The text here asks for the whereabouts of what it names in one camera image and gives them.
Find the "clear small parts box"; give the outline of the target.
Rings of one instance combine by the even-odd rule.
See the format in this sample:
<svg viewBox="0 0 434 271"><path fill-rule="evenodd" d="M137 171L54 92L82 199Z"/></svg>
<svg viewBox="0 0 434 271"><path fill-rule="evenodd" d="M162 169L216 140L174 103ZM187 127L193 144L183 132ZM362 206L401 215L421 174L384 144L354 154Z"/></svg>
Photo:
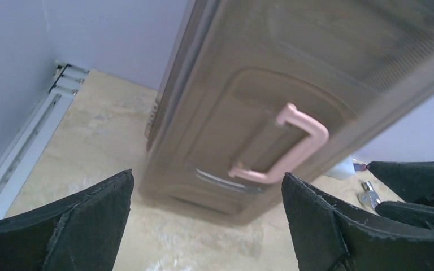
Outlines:
<svg viewBox="0 0 434 271"><path fill-rule="evenodd" d="M351 156L348 156L338 164L334 165L331 169L325 172L325 176L335 178L337 180L344 180L356 174L354 168L354 161Z"/></svg>

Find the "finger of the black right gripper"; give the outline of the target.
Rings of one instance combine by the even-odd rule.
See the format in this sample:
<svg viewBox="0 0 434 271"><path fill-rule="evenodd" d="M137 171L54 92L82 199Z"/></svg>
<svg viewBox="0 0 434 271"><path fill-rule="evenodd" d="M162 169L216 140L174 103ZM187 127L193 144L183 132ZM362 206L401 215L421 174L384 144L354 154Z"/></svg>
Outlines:
<svg viewBox="0 0 434 271"><path fill-rule="evenodd" d="M375 207L375 212L393 221L434 230L434 207L431 206L385 201Z"/></svg>
<svg viewBox="0 0 434 271"><path fill-rule="evenodd" d="M434 161L372 161L366 168L405 202L434 204Z"/></svg>

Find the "beige translucent plastic toolbox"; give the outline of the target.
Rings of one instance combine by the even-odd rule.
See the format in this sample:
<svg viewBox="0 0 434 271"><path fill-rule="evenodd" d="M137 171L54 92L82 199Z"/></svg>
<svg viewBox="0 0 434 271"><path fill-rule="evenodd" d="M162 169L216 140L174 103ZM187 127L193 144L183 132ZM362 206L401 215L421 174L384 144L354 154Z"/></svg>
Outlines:
<svg viewBox="0 0 434 271"><path fill-rule="evenodd" d="M190 1L140 194L247 224L433 94L434 1Z"/></svg>

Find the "silver metal socket fitting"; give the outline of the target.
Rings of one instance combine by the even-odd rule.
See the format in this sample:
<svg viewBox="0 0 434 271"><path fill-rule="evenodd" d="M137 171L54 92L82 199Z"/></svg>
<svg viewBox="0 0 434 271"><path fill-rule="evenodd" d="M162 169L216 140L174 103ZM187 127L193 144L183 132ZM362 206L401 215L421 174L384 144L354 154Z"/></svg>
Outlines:
<svg viewBox="0 0 434 271"><path fill-rule="evenodd" d="M378 193L375 191L370 181L362 182L361 185L364 189L364 192L357 195L358 201L361 205L374 210L381 203Z"/></svg>

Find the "aluminium frame rail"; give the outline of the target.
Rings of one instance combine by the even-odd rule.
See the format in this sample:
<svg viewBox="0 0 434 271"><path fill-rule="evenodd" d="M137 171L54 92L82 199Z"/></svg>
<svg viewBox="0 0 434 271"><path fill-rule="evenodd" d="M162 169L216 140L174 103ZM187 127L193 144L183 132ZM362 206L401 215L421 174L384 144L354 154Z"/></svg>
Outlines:
<svg viewBox="0 0 434 271"><path fill-rule="evenodd" d="M25 184L88 73L75 65L58 64L45 99L0 157L0 220Z"/></svg>

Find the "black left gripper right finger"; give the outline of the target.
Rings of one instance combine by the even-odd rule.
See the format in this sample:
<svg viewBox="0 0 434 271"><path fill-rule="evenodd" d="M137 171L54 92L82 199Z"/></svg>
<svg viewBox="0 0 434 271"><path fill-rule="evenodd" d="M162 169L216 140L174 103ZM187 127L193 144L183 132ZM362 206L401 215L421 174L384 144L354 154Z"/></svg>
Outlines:
<svg viewBox="0 0 434 271"><path fill-rule="evenodd" d="M291 173L281 192L299 270L434 270L434 230L367 212Z"/></svg>

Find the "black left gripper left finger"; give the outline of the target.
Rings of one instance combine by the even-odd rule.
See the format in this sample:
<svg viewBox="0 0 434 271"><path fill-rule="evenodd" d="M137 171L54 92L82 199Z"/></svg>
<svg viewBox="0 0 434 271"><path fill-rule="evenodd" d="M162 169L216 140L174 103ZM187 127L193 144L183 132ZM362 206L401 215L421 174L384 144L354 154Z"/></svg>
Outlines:
<svg viewBox="0 0 434 271"><path fill-rule="evenodd" d="M125 170L0 220L0 270L112 270L133 188L132 172Z"/></svg>

